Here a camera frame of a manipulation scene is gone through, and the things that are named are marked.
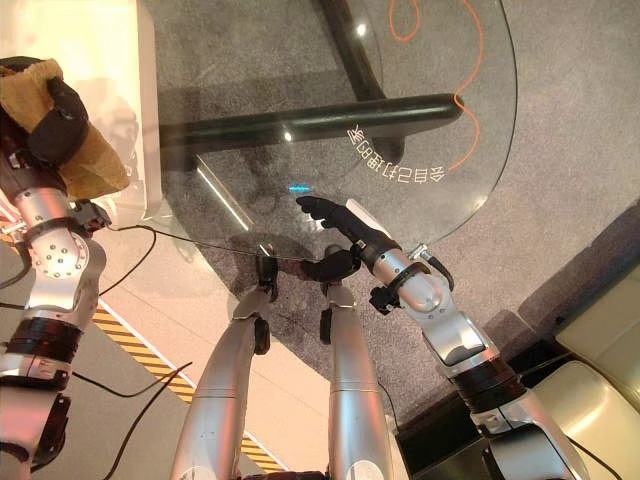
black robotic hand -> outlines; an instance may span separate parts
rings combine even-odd
[[[368,226],[344,205],[311,196],[299,197],[296,202],[302,207],[302,211],[311,215],[314,220],[322,220],[324,228],[337,228],[346,236],[353,243],[351,254],[361,259],[369,271],[372,271],[380,255],[394,248],[400,249],[400,245],[394,240],[380,230]]]

wire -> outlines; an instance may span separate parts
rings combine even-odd
[[[26,242],[17,242],[15,243],[15,247],[18,249],[20,259],[22,260],[22,270],[10,279],[0,282],[0,290],[19,282],[31,271],[31,255],[29,255],[29,248]]]
[[[115,395],[116,397],[120,397],[120,398],[133,398],[133,397],[137,397],[138,395],[143,394],[144,392],[146,392],[147,390],[149,390],[150,388],[154,387],[155,385],[157,385],[158,383],[160,383],[162,380],[164,380],[165,378],[169,377],[173,372],[168,372],[165,373],[164,375],[162,375],[160,378],[156,379],[155,382],[150,383],[149,385],[147,385],[146,387],[144,387],[142,390],[135,392],[135,393],[121,393],[118,392],[116,390],[113,390],[111,387],[108,387],[106,385],[104,385],[103,383],[98,382],[97,380],[93,380],[89,377],[86,377],[78,372],[73,372],[71,375],[73,375],[74,377],[79,378],[80,380],[84,380],[87,383],[90,383],[91,385],[95,385],[98,388],[103,389],[106,392],[109,392],[112,395]]]
[[[24,310],[24,305],[16,305],[15,303],[0,302],[0,308],[11,308],[13,310]]]
[[[411,0],[411,4],[413,5],[413,8],[416,12],[416,23],[415,23],[415,26],[413,27],[413,30],[411,30],[404,37],[401,37],[396,33],[396,27],[393,24],[393,12],[396,9],[396,0],[391,0],[389,2],[389,30],[391,31],[391,35],[393,36],[393,38],[398,42],[403,42],[403,43],[409,42],[413,37],[416,36],[416,33],[418,33],[418,31],[420,30],[420,25],[422,24],[422,18],[420,14],[420,5],[418,5],[418,0]]]
[[[520,378],[526,377],[527,375],[531,375],[532,373],[542,370],[543,368],[546,368],[549,365],[553,365],[554,363],[559,362],[563,358],[571,357],[572,355],[573,354],[571,352],[563,353],[562,355],[558,355],[557,357],[553,357],[553,358],[550,358],[549,360],[539,363],[538,365],[531,367],[525,370],[524,372],[520,372],[518,375],[520,375]]]
[[[447,280],[447,283],[449,284],[449,291],[453,292],[455,283],[453,281],[453,275],[451,275],[451,272],[447,269],[447,267],[445,267],[442,262],[433,255],[431,255],[429,260],[427,260],[427,263],[442,274],[442,276]]]
[[[609,465],[607,465],[606,463],[604,463],[603,460],[601,460],[598,456],[596,456],[595,453],[590,452],[589,450],[587,450],[586,448],[584,448],[582,445],[580,445],[578,442],[576,442],[573,438],[571,437],[567,437],[569,439],[569,441],[571,443],[573,443],[576,447],[578,447],[580,450],[582,450],[584,453],[586,453],[587,455],[589,455],[592,459],[594,459],[596,462],[598,462],[600,464],[600,466],[602,466],[604,469],[606,469],[611,475],[613,475],[616,480],[622,480],[622,477],[620,475],[618,475],[616,473],[616,471],[611,468]]]
[[[176,370],[173,371],[173,373],[171,375],[169,375],[169,379],[162,384],[162,387],[160,387],[158,389],[158,391],[156,393],[153,394],[153,397],[151,397],[149,399],[149,401],[147,402],[147,404],[144,406],[144,408],[140,411],[140,413],[138,414],[138,416],[135,418],[135,420],[133,421],[133,423],[131,424],[131,426],[129,427],[129,431],[127,432],[127,434],[124,436],[124,439],[122,440],[122,444],[120,445],[120,450],[118,450],[118,454],[116,455],[115,460],[113,461],[113,465],[111,466],[111,470],[109,470],[109,473],[107,473],[107,475],[102,479],[102,480],[109,480],[113,474],[116,471],[116,468],[118,468],[118,464],[120,463],[120,459],[122,458],[122,455],[124,454],[124,450],[127,447],[127,443],[129,443],[129,439],[131,438],[131,435],[133,434],[133,431],[136,429],[136,427],[138,426],[138,423],[140,423],[140,420],[142,420],[142,417],[144,416],[144,414],[147,412],[147,410],[149,410],[149,407],[151,407],[151,405],[153,404],[153,402],[156,400],[156,398],[158,398],[160,396],[160,394],[162,393],[162,391],[167,388],[167,386],[169,386],[169,383],[171,383],[171,380],[173,380],[174,378],[176,378],[178,376],[178,374],[184,370],[185,368],[187,368],[189,365],[191,365],[193,362],[189,362],[189,363],[185,363],[183,366],[177,368]]]
[[[151,253],[151,251],[153,250],[153,248],[156,246],[156,241],[158,240],[158,235],[157,232],[155,230],[155,228],[152,227],[147,227],[146,225],[134,225],[132,227],[123,227],[123,228],[119,228],[116,231],[117,232],[123,232],[125,230],[131,230],[134,228],[141,228],[143,230],[149,230],[150,232],[153,233],[153,240],[151,242],[151,245],[149,246],[149,249],[147,250],[147,252],[140,258],[140,260],[138,260],[138,262],[129,269],[129,271],[127,273],[125,273],[122,277],[120,277],[120,280],[118,280],[117,282],[115,282],[113,285],[111,285],[110,287],[106,288],[105,290],[103,290],[102,292],[99,293],[99,296],[104,295],[107,292],[110,292],[111,290],[113,290],[115,287],[117,287],[118,285],[120,285],[129,275],[131,275],[133,273],[133,271],[138,268],[142,262],[144,262],[146,260],[146,258],[149,256],[149,254]]]
[[[396,430],[399,432],[400,427],[398,427],[398,416],[396,415],[396,407],[393,405],[393,400],[391,400],[391,395],[389,395],[389,391],[385,388],[385,386],[382,385],[382,383],[380,383],[380,380],[378,380],[378,385],[380,385],[380,388],[384,390],[384,393],[386,393],[387,398],[389,399],[389,404],[391,405],[391,412],[393,413],[393,423],[396,424]]]

brown cloth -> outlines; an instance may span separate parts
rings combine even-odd
[[[53,60],[34,63],[22,72],[3,68],[0,77],[0,104],[27,132],[31,133],[49,110],[53,100],[47,80],[62,77]],[[129,179],[118,154],[100,132],[89,124],[89,133],[80,150],[59,170],[72,199],[96,198],[122,190]]]

glass table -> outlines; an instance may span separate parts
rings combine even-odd
[[[300,212],[316,195],[356,200],[410,249],[496,185],[516,98],[498,5],[147,3],[163,190],[193,239],[319,258],[345,241]]]

white floor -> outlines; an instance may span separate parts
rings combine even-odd
[[[176,229],[166,203],[147,223],[165,231],[163,225],[171,223],[172,233],[185,235]],[[108,258],[102,289],[138,261],[151,233],[102,230],[95,238]],[[172,363],[193,361],[186,373],[196,383],[237,304],[195,246],[164,236],[145,262],[102,300]],[[269,353],[254,357],[249,388],[245,429],[289,469],[324,471],[329,382],[272,337]],[[397,462],[397,478],[403,478],[399,455]]]

